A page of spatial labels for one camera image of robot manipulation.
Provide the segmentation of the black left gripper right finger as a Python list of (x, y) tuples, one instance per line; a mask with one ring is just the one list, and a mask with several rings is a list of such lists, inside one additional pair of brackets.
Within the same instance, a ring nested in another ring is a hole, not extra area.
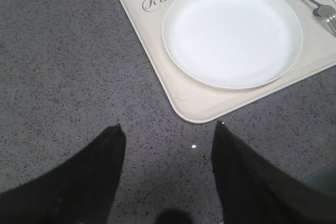
[(335, 198), (278, 169), (221, 121), (211, 161), (224, 223), (335, 223)]

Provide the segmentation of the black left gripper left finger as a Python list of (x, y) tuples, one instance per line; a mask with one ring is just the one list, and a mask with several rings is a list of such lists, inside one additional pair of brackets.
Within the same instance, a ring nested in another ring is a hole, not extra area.
[(120, 125), (46, 174), (1, 193), (1, 223), (107, 223), (121, 177)]

